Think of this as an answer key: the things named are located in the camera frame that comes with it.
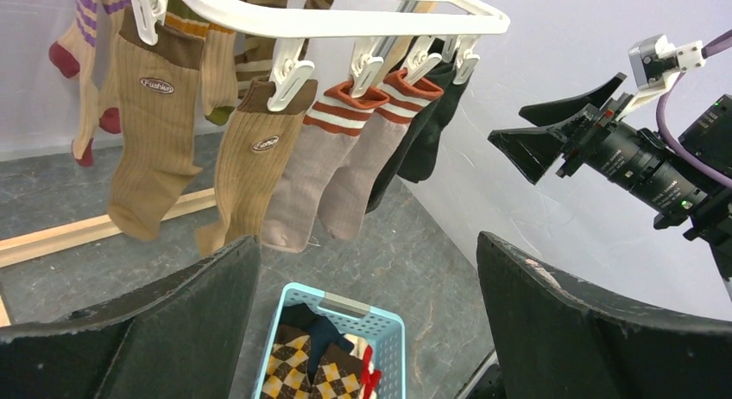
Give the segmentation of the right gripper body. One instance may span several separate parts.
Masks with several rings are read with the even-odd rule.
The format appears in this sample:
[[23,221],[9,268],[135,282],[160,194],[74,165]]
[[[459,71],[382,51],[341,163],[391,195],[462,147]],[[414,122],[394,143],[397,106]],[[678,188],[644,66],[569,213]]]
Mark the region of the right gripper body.
[[557,176],[587,165],[629,192],[657,215],[653,228],[679,226],[687,219],[695,231],[727,229],[727,188],[674,153],[660,135],[626,124],[620,114],[631,96],[588,104],[556,129],[565,137]]

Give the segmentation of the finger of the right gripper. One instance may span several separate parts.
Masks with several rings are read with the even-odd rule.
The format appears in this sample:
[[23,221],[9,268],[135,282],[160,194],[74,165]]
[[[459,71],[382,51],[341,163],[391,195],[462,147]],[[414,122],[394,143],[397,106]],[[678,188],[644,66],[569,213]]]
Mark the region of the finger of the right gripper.
[[497,147],[535,185],[552,164],[562,156],[565,163],[556,175],[568,177],[583,164],[579,158],[580,140],[590,123],[585,119],[567,119],[541,127],[493,130],[488,141]]
[[567,118],[581,111],[586,105],[593,105],[596,108],[600,108],[611,98],[626,78],[627,75],[625,73],[617,73],[608,82],[590,92],[571,98],[525,105],[520,108],[519,116],[537,127],[565,121]]

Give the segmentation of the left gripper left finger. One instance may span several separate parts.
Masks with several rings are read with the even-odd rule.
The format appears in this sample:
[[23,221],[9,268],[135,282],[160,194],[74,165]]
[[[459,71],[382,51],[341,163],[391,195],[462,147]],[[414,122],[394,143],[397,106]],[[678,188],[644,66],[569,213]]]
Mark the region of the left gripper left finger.
[[4,398],[225,398],[261,266],[254,237],[115,299],[1,331]]

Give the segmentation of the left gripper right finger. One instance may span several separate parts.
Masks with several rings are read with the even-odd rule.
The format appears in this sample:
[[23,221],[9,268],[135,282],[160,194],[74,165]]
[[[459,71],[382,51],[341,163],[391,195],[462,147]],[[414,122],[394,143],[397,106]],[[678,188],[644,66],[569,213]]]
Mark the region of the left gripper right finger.
[[617,294],[487,231],[476,264],[509,397],[730,397],[729,322]]

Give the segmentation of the black sock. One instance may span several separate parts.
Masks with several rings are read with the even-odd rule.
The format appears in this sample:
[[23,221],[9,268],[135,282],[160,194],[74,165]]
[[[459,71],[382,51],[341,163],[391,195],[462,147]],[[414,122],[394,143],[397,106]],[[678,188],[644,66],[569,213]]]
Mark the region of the black sock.
[[443,95],[430,105],[422,128],[417,130],[402,160],[397,174],[412,183],[426,181],[433,173],[438,154],[439,141],[444,129],[450,124],[458,109],[468,83],[456,85],[453,63],[441,62],[426,76],[443,89]]
[[431,109],[430,105],[432,105],[436,100],[432,101],[422,111],[419,111],[418,114],[414,117],[413,121],[408,127],[406,135],[404,135],[404,137],[402,138],[396,151],[391,155],[391,157],[389,157],[386,165],[377,175],[369,196],[369,202],[367,204],[366,212],[372,212],[380,205],[383,195],[385,194],[391,180],[396,175],[398,175],[397,172],[401,166],[407,149],[409,148],[409,145],[413,140],[413,137],[416,135],[417,130],[422,128],[422,124],[425,122],[427,112]]

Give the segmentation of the beige pink sock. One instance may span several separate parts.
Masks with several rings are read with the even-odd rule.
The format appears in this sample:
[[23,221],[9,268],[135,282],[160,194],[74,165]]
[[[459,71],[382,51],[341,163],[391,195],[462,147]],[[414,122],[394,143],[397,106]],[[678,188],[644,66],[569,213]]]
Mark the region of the beige pink sock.
[[364,125],[355,146],[332,176],[319,202],[318,217],[334,238],[351,240],[361,230],[375,180],[406,135],[414,117],[444,90],[429,79],[410,84],[407,72],[390,73],[377,86],[388,96]]

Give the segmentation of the red white striped sock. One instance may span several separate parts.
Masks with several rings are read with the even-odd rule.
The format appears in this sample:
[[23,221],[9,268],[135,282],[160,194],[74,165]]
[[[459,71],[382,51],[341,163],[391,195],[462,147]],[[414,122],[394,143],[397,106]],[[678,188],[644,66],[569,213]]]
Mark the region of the red white striped sock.
[[343,82],[325,90],[306,112],[262,223],[260,240],[269,248],[290,253],[305,249],[325,187],[371,115],[389,100],[374,87],[354,98],[351,87]]

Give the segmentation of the tan ribbed sock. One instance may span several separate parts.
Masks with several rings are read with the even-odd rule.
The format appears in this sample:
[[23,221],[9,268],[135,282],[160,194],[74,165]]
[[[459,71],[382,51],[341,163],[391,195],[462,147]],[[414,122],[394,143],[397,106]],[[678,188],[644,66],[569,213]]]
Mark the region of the tan ribbed sock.
[[214,193],[219,218],[195,231],[199,254],[209,256],[231,241],[258,236],[268,204],[293,151],[306,111],[318,91],[309,79],[282,111],[270,111],[275,83],[250,81],[219,146]]
[[112,44],[123,151],[107,213],[142,241],[158,237],[162,219],[201,170],[193,157],[204,41],[166,25],[155,29],[157,43],[146,44],[127,8]]

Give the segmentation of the brown striped sock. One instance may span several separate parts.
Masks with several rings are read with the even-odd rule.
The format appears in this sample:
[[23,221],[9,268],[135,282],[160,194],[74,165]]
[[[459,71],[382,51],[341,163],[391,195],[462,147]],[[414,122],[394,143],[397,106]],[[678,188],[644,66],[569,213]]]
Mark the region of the brown striped sock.
[[[269,8],[285,9],[288,0],[243,0]],[[250,82],[256,77],[268,77],[272,69],[276,39],[244,35],[243,51],[234,57],[238,97],[243,98]]]

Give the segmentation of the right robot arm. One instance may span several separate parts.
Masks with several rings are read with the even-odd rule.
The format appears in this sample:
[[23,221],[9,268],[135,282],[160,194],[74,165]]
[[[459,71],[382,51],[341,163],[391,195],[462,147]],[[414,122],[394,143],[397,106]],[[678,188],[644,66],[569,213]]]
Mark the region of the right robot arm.
[[590,92],[522,107],[526,128],[493,130],[488,136],[535,185],[557,159],[556,175],[588,166],[656,211],[653,227],[664,230],[691,221],[685,239],[709,246],[720,276],[731,279],[731,179],[696,159],[658,131],[626,124],[631,97],[614,98],[626,76],[617,73]]

